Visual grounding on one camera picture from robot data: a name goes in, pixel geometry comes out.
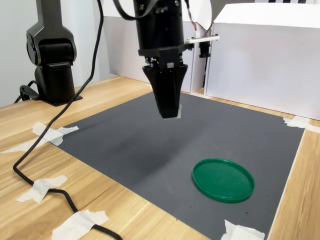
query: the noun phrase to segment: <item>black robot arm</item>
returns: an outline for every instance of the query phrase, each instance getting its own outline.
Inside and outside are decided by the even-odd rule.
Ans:
[[[125,20],[136,20],[138,54],[147,63],[143,72],[153,88],[161,116],[177,117],[180,91],[188,69],[182,53],[193,43],[184,42],[182,0],[134,0],[135,16],[126,14],[119,0],[113,0]]]
[[[20,88],[20,93],[23,100],[31,97],[59,106],[75,95],[71,71],[77,57],[74,36],[62,24],[60,0],[36,0],[36,8],[38,22],[26,32],[26,47],[37,66],[34,75],[38,96],[27,86]]]

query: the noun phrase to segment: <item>green plastic lid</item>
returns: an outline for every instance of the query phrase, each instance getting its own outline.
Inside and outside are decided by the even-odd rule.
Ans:
[[[203,194],[224,203],[243,202],[255,189],[255,180],[246,169],[220,158],[198,162],[193,168],[192,178]]]

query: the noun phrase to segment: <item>white panel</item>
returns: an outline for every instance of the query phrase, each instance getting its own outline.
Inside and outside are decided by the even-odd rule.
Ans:
[[[108,49],[109,66],[112,74],[148,83],[142,71],[145,58],[138,55],[139,41],[135,21],[126,21],[121,17],[104,17],[104,30]],[[190,22],[183,22],[184,38],[194,36]],[[188,65],[181,90],[190,92],[193,51],[183,52],[183,62]]]
[[[215,23],[214,33],[207,95],[320,120],[320,29]]]
[[[214,20],[214,23],[320,28],[320,5],[227,4]]]

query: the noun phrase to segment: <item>black cable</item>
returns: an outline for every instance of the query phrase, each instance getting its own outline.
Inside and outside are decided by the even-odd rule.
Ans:
[[[118,11],[118,13],[120,14],[120,16],[125,19],[125,20],[129,20],[129,21],[133,21],[133,20],[137,20],[137,19],[141,19],[143,17],[145,17],[146,15],[148,15],[150,13],[150,11],[152,10],[152,8],[154,7],[154,5],[160,0],[151,0],[151,2],[148,4],[148,6],[146,7],[144,13],[140,16],[130,16],[128,15],[123,8],[121,7],[121,4],[119,2],[119,0],[113,0],[113,3],[115,5],[116,10]]]
[[[91,74],[90,77],[87,79],[87,81],[85,81],[85,83],[82,85],[82,87],[79,89],[79,91],[74,95],[74,97],[72,99],[69,100],[69,102],[67,103],[67,105],[63,108],[63,110],[57,115],[55,116],[46,126],[46,128],[44,129],[43,133],[39,136],[39,138],[35,141],[35,143],[28,149],[28,151],[25,152],[25,154],[23,154],[23,156],[13,165],[13,170],[22,178],[24,179],[28,184],[30,184],[31,186],[34,184],[34,182],[29,179],[27,176],[25,176],[19,169],[18,169],[18,165],[31,153],[31,151],[33,149],[35,149],[35,147],[37,146],[37,144],[41,141],[41,139],[44,137],[44,135],[47,133],[47,131],[49,130],[50,126],[62,115],[64,114],[64,112],[70,107],[70,105],[73,103],[73,101],[80,95],[80,93],[85,89],[85,87],[88,85],[88,83],[92,80],[92,78],[94,77],[95,74],[95,68],[96,68],[96,58],[97,58],[97,52],[98,52],[98,47],[99,47],[99,42],[100,42],[100,37],[101,37],[101,31],[102,31],[102,26],[104,24],[104,14],[103,14],[103,9],[102,9],[102,5],[100,0],[97,0],[98,6],[99,6],[99,12],[100,12],[100,23],[99,23],[99,28],[98,28],[98,33],[97,33],[97,37],[96,37],[96,42],[95,42],[95,46],[94,46],[94,51],[93,51],[93,58],[92,58],[92,68],[91,68]],[[49,193],[59,193],[59,194],[63,194],[66,198],[66,200],[68,201],[70,207],[72,208],[72,210],[76,213],[78,212],[77,207],[75,206],[75,204],[73,203],[73,201],[71,200],[71,197],[69,196],[69,194],[65,191],[65,190],[61,190],[61,189],[49,189],[48,190]],[[122,237],[120,235],[118,235],[117,233],[99,226],[99,225],[93,225],[92,227],[93,229],[99,230],[105,234],[108,234],[110,236],[112,236],[113,238],[115,238],[116,240],[123,240]]]
[[[28,87],[31,87],[31,86],[32,86],[32,84],[37,84],[37,83],[36,83],[36,81],[35,81],[35,80],[32,80],[31,82],[29,82],[29,83],[28,83],[28,85],[27,85],[27,86],[28,86]],[[20,99],[21,99],[21,98],[22,98],[22,97],[21,97],[21,95],[19,95],[19,96],[18,96],[18,98],[14,101],[14,103],[13,103],[13,104],[18,103],[18,102],[20,101]]]

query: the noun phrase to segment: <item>white tape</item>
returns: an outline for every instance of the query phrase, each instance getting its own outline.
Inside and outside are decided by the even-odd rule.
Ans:
[[[289,127],[297,127],[301,129],[307,129],[309,131],[320,134],[320,127],[309,124],[309,118],[302,116],[295,116],[293,119],[283,118],[284,123]]]
[[[25,202],[33,199],[35,202],[41,203],[49,189],[60,187],[65,181],[67,181],[67,177],[64,175],[55,178],[38,179],[34,182],[32,188],[17,198],[16,201]]]
[[[108,220],[105,211],[77,211],[52,232],[52,240],[77,240],[87,234],[93,225]]]
[[[221,240],[264,240],[265,234],[253,228],[234,225],[231,222],[224,220],[226,233],[221,237]]]
[[[146,83],[145,85],[147,85],[150,89],[153,89],[150,83]]]
[[[45,128],[46,126],[44,124],[37,122],[34,124],[32,132],[40,136],[45,130]],[[78,129],[79,128],[77,126],[69,127],[69,128],[60,127],[57,130],[49,128],[48,132],[44,135],[43,139],[41,139],[41,141],[36,145],[36,148],[42,146],[47,142],[51,142],[52,144],[59,146],[63,142],[64,135],[72,133]],[[0,152],[0,154],[12,153],[12,152],[18,152],[18,151],[26,152],[36,142],[37,139],[38,138],[35,138],[30,141],[24,142],[18,146],[2,151]]]
[[[179,104],[178,115],[176,117],[164,118],[163,120],[180,119],[181,118],[181,112],[182,112],[182,104]]]
[[[200,93],[196,93],[196,92],[190,93],[190,95],[196,96],[196,97],[200,97],[200,98],[203,98],[203,99],[210,99],[210,98],[212,98],[212,96],[206,96],[206,95],[204,95],[204,94],[200,94]]]

